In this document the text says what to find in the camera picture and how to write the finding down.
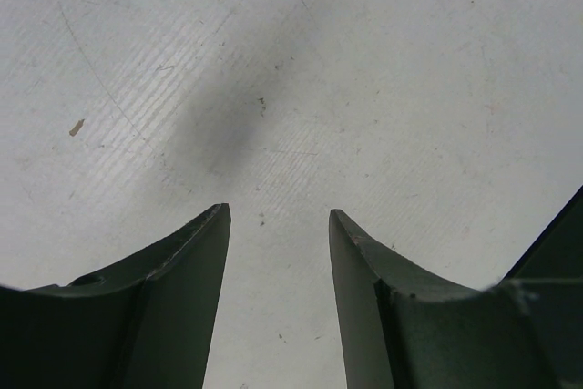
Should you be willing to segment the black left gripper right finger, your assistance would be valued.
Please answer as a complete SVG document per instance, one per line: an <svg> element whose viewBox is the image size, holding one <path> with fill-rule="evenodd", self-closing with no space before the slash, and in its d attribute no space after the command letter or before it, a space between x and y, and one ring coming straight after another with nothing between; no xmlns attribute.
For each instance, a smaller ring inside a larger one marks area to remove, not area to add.
<svg viewBox="0 0 583 389"><path fill-rule="evenodd" d="M557 388L516 285L446 280L329 218L333 288L350 388Z"/></svg>

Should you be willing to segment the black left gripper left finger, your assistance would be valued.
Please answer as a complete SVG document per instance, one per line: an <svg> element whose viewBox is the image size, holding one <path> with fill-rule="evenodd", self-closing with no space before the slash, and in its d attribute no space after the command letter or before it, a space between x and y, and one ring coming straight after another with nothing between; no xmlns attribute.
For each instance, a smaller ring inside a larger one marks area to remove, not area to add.
<svg viewBox="0 0 583 389"><path fill-rule="evenodd" d="M66 286L1 290L4 388L200 388L230 238L216 204Z"/></svg>

